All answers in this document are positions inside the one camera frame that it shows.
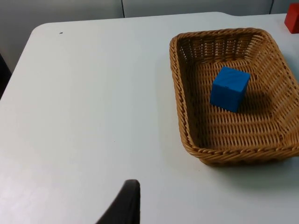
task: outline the black object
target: black object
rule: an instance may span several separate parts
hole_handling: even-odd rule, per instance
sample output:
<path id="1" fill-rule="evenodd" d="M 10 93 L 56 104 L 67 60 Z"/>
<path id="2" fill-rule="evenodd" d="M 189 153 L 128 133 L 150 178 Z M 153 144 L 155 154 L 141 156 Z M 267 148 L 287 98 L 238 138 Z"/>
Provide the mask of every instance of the black object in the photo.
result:
<path id="1" fill-rule="evenodd" d="M 115 200 L 96 224 L 139 224 L 140 184 L 127 180 Z"/>
<path id="2" fill-rule="evenodd" d="M 11 72 L 0 55 L 0 99 L 11 77 Z"/>

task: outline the white table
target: white table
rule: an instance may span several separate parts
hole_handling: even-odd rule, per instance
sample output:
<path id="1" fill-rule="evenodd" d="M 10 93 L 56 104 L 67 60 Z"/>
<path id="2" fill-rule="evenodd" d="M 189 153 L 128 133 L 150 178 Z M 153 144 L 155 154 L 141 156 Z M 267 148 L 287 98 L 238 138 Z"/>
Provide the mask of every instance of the white table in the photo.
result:
<path id="1" fill-rule="evenodd" d="M 141 183 L 142 224 L 297 223 L 297 158 L 211 168 L 185 151 L 169 63 L 178 33 L 256 27 L 272 34 L 298 79 L 299 35 L 284 18 L 201 13 L 37 27 L 0 101 L 0 223 L 92 224 L 130 178 Z"/>

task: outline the wicker basket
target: wicker basket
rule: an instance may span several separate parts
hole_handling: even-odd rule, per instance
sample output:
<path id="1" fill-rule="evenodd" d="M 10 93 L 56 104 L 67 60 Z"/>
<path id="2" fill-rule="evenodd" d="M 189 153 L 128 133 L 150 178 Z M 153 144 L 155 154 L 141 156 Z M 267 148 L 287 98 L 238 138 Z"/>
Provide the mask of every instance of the wicker basket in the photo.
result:
<path id="1" fill-rule="evenodd" d="M 170 42 L 179 131 L 208 165 L 299 155 L 299 86 L 270 34 L 238 28 L 179 34 Z M 251 74 L 238 113 L 210 105 L 223 66 Z"/>

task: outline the red cube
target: red cube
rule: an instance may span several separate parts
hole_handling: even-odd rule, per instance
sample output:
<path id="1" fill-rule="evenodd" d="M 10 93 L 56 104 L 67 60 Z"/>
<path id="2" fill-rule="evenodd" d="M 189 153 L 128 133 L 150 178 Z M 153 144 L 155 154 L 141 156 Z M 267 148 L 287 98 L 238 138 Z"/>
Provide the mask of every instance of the red cube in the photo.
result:
<path id="1" fill-rule="evenodd" d="M 290 4 L 285 18 L 285 25 L 288 27 L 290 33 L 299 33 L 299 3 Z"/>

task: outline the blue block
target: blue block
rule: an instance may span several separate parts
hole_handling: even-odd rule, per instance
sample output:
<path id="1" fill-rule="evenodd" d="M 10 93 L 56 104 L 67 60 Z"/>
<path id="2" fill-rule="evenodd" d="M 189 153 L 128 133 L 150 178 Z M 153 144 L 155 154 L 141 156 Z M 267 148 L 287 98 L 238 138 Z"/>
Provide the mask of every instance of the blue block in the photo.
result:
<path id="1" fill-rule="evenodd" d="M 223 67 L 213 82 L 210 103 L 237 112 L 249 79 L 249 73 Z"/>

